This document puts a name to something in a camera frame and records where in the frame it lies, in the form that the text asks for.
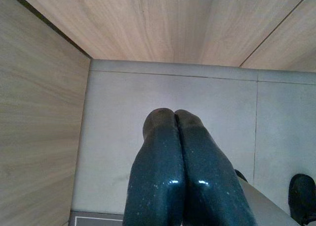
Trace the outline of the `black robot foot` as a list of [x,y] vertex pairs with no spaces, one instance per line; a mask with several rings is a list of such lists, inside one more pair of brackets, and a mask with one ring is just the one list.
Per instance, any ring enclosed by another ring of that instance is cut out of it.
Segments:
[[292,177],[288,190],[290,216],[300,226],[316,221],[316,184],[308,175]]

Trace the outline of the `grey floor mat white border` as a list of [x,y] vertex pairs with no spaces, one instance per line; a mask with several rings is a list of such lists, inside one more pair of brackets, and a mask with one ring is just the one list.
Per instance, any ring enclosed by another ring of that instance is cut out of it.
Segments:
[[122,226],[123,215],[71,211],[68,226]]

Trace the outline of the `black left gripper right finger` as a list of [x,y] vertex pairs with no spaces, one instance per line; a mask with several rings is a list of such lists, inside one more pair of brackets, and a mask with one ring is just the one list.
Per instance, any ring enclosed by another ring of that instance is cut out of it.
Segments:
[[235,170],[200,118],[175,112],[186,177],[184,226],[258,226]]

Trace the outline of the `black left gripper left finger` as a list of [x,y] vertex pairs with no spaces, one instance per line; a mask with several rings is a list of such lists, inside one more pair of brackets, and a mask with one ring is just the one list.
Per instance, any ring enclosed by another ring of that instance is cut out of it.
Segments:
[[185,169],[174,112],[153,110],[130,171],[123,226],[181,226]]

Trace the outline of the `wood sink cabinet door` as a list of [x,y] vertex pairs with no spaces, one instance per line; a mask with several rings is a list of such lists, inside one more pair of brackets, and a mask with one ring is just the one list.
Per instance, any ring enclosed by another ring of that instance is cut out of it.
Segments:
[[26,0],[94,59],[239,66],[301,0]]
[[316,0],[303,0],[242,68],[316,73]]

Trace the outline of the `wood cabinet side panel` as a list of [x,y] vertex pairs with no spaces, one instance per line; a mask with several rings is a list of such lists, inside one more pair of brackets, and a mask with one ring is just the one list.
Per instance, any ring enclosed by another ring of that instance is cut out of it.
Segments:
[[90,60],[19,0],[0,0],[0,226],[63,226]]

